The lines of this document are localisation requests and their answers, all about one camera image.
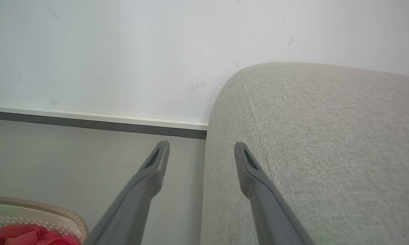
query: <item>gray floor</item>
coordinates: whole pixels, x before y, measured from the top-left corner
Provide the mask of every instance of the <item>gray floor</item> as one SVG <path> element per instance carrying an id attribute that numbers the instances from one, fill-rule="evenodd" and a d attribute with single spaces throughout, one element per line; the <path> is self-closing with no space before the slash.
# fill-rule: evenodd
<path id="1" fill-rule="evenodd" d="M 70 209 L 91 231 L 162 140 L 170 158 L 142 244 L 199 244 L 204 140 L 0 121 L 0 196 Z"/>

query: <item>basket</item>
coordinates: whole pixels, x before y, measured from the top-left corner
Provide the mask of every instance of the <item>basket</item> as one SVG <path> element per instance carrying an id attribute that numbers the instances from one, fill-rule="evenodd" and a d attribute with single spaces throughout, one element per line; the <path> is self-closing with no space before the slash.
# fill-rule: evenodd
<path id="1" fill-rule="evenodd" d="M 0 227 L 16 224 L 36 224 L 62 236 L 72 235 L 85 243 L 88 228 L 76 213 L 46 203 L 0 197 Z"/>

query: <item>gray fabric sofa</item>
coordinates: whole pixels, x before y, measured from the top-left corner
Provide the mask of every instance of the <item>gray fabric sofa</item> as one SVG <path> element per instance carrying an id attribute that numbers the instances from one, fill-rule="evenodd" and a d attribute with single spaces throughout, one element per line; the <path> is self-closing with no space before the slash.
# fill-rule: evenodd
<path id="1" fill-rule="evenodd" d="M 409 244 L 408 76 L 280 62 L 233 75 L 209 122 L 201 245 L 258 244 L 236 141 L 315 244 Z"/>

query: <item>basket rim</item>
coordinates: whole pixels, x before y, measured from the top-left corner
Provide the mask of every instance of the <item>basket rim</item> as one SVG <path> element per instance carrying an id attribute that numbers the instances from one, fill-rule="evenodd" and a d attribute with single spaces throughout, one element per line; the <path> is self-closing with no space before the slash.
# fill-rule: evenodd
<path id="1" fill-rule="evenodd" d="M 79 228 L 80 240 L 81 240 L 80 244 L 84 244 L 86 239 L 88 238 L 88 227 L 86 226 L 83 219 L 77 213 L 69 211 L 68 209 L 60 208 L 54 205 L 37 202 L 33 200 L 14 198 L 14 197 L 1 197 L 1 196 L 0 196 L 0 204 L 31 208 L 31 209 L 44 211 L 44 212 L 56 214 L 58 216 L 67 218 L 73 221 Z"/>

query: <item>dark gray baseboard strip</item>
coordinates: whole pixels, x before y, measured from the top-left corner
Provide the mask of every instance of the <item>dark gray baseboard strip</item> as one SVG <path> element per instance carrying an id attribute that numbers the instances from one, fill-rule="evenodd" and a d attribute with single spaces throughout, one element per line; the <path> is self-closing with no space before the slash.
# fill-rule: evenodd
<path id="1" fill-rule="evenodd" d="M 67 127 L 78 127 L 86 129 L 96 129 L 96 130 L 111 130 L 111 131 L 121 131 L 121 132 L 138 132 L 146 134 L 158 134 L 158 135 L 169 135 L 178 136 L 184 138 L 200 138 L 206 139 L 206 131 L 203 130 L 186 130 L 177 128 L 167 128 L 167 127 L 155 127 L 155 126 L 145 126 L 145 125 L 135 125 L 135 124 L 119 124 L 117 122 L 108 121 L 91 121 L 91 120 L 81 120 L 81 119 L 70 119 L 61 117 L 51 117 L 51 116 L 35 116 L 35 115 L 25 115 L 17 113 L 1 113 L 0 120 L 7 121 L 23 121 L 33 124 L 50 124 L 59 125 Z"/>

